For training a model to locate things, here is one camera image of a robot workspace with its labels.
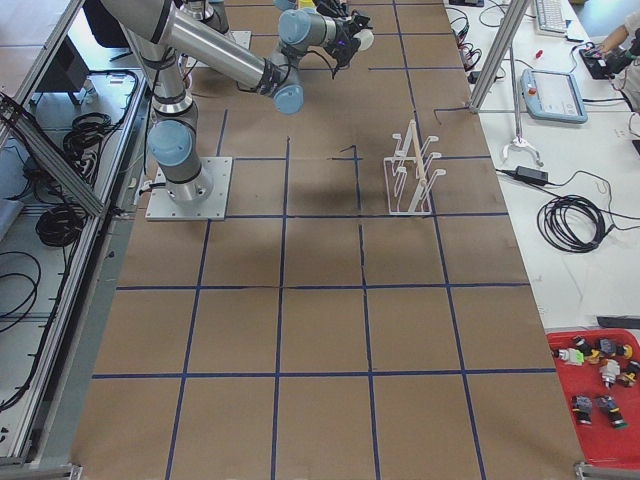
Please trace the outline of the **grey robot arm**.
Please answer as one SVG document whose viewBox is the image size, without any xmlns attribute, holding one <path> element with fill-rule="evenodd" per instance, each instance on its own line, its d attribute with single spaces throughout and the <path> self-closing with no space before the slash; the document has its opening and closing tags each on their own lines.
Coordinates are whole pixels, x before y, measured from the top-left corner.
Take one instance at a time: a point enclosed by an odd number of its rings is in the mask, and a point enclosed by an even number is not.
<svg viewBox="0 0 640 480">
<path fill-rule="evenodd" d="M 278 43 L 259 57 L 229 35 L 221 1 L 106 1 L 105 9 L 121 24 L 153 91 L 157 122 L 147 148 L 165 176 L 168 197 L 175 203 L 203 200 L 214 190 L 196 152 L 197 108 L 177 57 L 185 54 L 243 86 L 266 96 L 284 114 L 299 112 L 304 90 L 299 63 L 310 48 L 321 47 L 342 69 L 374 41 L 368 15 L 341 1 L 317 1 L 299 8 L 279 1 Z"/>
<path fill-rule="evenodd" d="M 208 25 L 222 34 L 229 32 L 229 23 L 224 1 L 174 1 L 174 4 L 184 13 Z M 321 15 L 340 18 L 349 15 L 347 1 L 273 1 L 273 5 L 280 11 L 296 8 L 312 8 Z"/>
</svg>

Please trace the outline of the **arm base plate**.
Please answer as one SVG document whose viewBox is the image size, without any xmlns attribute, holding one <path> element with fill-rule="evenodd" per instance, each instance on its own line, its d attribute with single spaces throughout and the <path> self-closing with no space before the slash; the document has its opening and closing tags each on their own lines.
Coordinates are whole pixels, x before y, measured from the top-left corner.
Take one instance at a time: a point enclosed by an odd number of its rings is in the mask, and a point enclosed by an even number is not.
<svg viewBox="0 0 640 480">
<path fill-rule="evenodd" d="M 191 182 L 175 184 L 158 168 L 155 182 L 164 186 L 150 193 L 148 221 L 223 221 L 232 177 L 232 157 L 201 157 L 201 171 Z"/>
<path fill-rule="evenodd" d="M 249 49 L 251 44 L 252 32 L 248 30 L 230 30 L 227 37 L 239 46 Z"/>
</svg>

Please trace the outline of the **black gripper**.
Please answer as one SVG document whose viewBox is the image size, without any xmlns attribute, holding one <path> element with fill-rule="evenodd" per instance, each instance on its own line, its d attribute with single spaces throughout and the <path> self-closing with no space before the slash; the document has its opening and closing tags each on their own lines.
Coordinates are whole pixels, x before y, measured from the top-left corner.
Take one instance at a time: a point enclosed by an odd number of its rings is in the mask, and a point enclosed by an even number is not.
<svg viewBox="0 0 640 480">
<path fill-rule="evenodd" d="M 340 0 L 314 0 L 316 11 L 327 17 L 346 17 L 347 2 Z"/>
<path fill-rule="evenodd" d="M 371 30 L 371 18 L 362 13 L 353 13 L 351 20 L 336 19 L 336 34 L 331 41 L 331 57 L 338 64 L 349 64 L 360 46 L 355 35 L 362 30 Z"/>
</svg>

